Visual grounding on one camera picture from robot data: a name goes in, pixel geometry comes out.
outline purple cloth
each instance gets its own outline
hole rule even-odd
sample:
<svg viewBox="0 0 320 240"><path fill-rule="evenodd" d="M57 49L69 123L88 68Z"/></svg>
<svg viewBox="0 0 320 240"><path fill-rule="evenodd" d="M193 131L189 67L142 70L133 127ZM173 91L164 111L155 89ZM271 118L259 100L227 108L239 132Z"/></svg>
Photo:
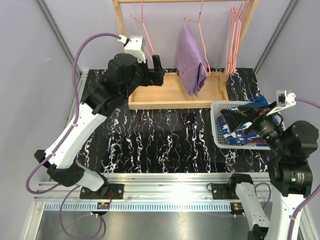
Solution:
<svg viewBox="0 0 320 240"><path fill-rule="evenodd" d="M178 76L189 95L198 96L198 91L205 85L208 68L199 49L195 36L186 23L183 24L178 50Z"/></svg>

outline metal floor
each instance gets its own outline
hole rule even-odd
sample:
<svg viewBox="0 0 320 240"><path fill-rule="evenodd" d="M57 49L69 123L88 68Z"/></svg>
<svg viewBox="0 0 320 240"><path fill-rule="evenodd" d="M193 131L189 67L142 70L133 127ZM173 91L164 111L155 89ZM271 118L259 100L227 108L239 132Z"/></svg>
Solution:
<svg viewBox="0 0 320 240"><path fill-rule="evenodd" d="M265 211L268 217L271 209L270 204ZM85 212L63 212L64 225L68 226L83 214ZM225 212L111 211L105 214L103 219L106 233L96 238L100 240L246 240L249 230L246 218L234 219ZM78 238L87 238L97 231L99 225L98 219L88 216L67 230ZM36 239L71 239L60 230L59 212L45 211Z"/></svg>

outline blue cloth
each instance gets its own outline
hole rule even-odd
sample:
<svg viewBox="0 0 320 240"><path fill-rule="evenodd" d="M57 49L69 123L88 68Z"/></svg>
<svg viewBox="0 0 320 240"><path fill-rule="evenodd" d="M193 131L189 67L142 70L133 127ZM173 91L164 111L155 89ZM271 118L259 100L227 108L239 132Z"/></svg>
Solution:
<svg viewBox="0 0 320 240"><path fill-rule="evenodd" d="M267 102L266 98L261 94L257 94L255 96L253 96L253 102L250 102L250 103L242 105L242 106L244 106L244 107L254 107L254 106L265 107L267 105L269 105L269 103ZM251 124L252 124L251 122L247 122L247 123L243 124L242 126L240 126L237 131L231 132L227 123L226 123L225 118L222 115L218 116L216 120L219 124L219 127L222 131L224 138L228 140L230 145L239 145L239 146L247 145L247 146L260 146L260 147L267 146L265 144L265 142L260 138L260 136L258 135L258 133L256 131L250 131L249 133L243 133L243 130L245 130L251 126ZM274 118L274 121L279 124L281 120L278 118Z"/></svg>

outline red wire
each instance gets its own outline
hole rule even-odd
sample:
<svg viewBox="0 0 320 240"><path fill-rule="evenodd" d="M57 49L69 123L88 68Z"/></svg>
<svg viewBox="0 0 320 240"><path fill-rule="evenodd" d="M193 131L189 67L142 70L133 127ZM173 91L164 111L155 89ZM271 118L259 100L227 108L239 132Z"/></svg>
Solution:
<svg viewBox="0 0 320 240"><path fill-rule="evenodd" d="M227 44L226 44L226 72L227 74L234 75L236 73L236 64L237 64L237 56L238 56L238 50L239 50L239 39L240 39L240 33L241 33L241 26L243 21L243 16L245 13L245 10L247 8L247 5L250 0L242 0L241 6L239 9L237 9L235 6L231 9L230 12L230 20L229 20L229 29L228 29L228 37L227 37ZM231 37L231 47L230 47L230 54L228 57L228 48L229 48L229 38Z"/></svg>
<svg viewBox="0 0 320 240"><path fill-rule="evenodd" d="M204 6L204 0L201 1L201 8L200 8L199 17L198 17L197 21L189 19L187 17L185 17L184 20L188 20L188 22L197 23L199 26L200 36L201 36L202 45L203 45L203 49L204 49L204 59L208 65L209 73L207 72L207 69L205 68L205 66L202 62L201 62L201 65L202 65L203 70L205 71L206 76L209 76L211 73L211 68L210 68L209 60L207 59L207 50L206 50L206 45L205 45L205 41L204 41L204 36L202 34L202 29L201 29L201 13L202 13L203 6Z"/></svg>
<svg viewBox="0 0 320 240"><path fill-rule="evenodd" d="M112 202L112 197L114 196L114 192L112 190L109 190L108 194L109 194L109 198L110 198L110 201L107 203L108 207L99 206L99 209L110 209L110 205Z"/></svg>
<svg viewBox="0 0 320 240"><path fill-rule="evenodd" d="M149 34L148 34L148 31L147 31L147 28L146 28L146 25L145 25L145 19L144 19L144 2L143 0L141 0L141 20L138 19L137 17L135 17L133 14L130 14L131 16L131 19L132 19L132 23L134 25L134 28L135 30L140 34L140 30L138 29L136 23L135 23L135 20L138 20L140 23L142 23L142 26L143 26L143 29L144 29L144 32L145 32L145 35L146 35L146 38L148 39L148 42L150 44L150 47L151 47L151 51L152 51L152 54L154 55L155 54L155 51L154 51L154 47L152 46L152 43L151 43L151 40L150 40L150 37L149 37ZM148 54L149 58L150 58L150 61L153 62L153 58L151 57L147 47L144 47L146 53Z"/></svg>

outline wooden clothes rack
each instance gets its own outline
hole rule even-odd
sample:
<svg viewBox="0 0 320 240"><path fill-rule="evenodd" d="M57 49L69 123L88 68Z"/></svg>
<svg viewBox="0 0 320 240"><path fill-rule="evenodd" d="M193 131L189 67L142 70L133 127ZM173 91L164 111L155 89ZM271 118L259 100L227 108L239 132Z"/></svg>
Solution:
<svg viewBox="0 0 320 240"><path fill-rule="evenodd" d="M126 35L121 4L141 3L141 0L112 0L120 35ZM205 2L239 2L242 0L204 0ZM250 0L243 16L240 29L239 49L245 39L249 24L254 15L259 0ZM143 0L143 3L185 3L201 2L201 0ZM166 73L163 86L140 86L129 97L130 109L196 109L210 108L211 103L229 100L226 83L229 74L224 72L211 72L198 97L189 96L177 73Z"/></svg>

